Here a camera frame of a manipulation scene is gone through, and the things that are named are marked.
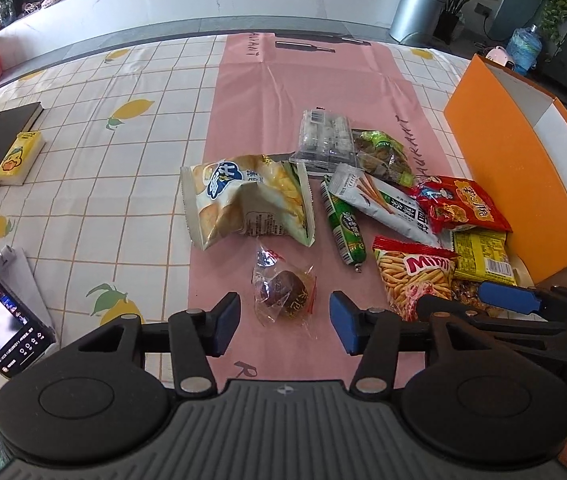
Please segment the blue water bottle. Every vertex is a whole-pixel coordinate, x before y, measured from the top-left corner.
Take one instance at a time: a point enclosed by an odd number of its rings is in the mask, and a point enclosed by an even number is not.
[[[515,62],[515,72],[526,75],[528,70],[537,63],[541,47],[541,38],[537,34],[536,25],[515,30],[505,48]]]

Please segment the silver trash can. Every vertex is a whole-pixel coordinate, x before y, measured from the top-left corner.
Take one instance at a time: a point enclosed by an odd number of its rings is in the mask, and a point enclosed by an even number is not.
[[[412,34],[432,36],[445,0],[401,0],[390,26],[391,37],[403,42]]]

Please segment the circular pad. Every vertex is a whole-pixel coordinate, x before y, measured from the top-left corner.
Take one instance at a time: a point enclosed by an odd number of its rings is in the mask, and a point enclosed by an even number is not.
[[[525,359],[460,351],[413,377],[404,418],[428,446],[475,466],[527,467],[567,438],[567,386]]]
[[[108,352],[59,352],[0,390],[0,435],[29,462],[78,466],[121,456],[162,426],[163,385]]]

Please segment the green snack bag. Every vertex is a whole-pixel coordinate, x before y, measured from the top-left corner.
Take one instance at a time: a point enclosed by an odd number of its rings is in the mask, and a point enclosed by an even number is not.
[[[384,132],[353,130],[359,167],[391,184],[411,187],[414,175],[407,163],[403,144]]]
[[[346,265],[354,266],[357,272],[361,272],[361,265],[365,262],[365,245],[361,238],[359,225],[352,207],[328,192],[329,182],[329,177],[324,177],[321,182],[321,198],[339,254]]]

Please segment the electrical outlet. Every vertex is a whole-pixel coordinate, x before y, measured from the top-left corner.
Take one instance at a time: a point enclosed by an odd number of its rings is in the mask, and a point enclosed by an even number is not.
[[[492,14],[492,9],[490,7],[486,7],[485,5],[477,4],[477,7],[475,7],[475,12],[477,14],[481,14],[481,16],[489,18]]]

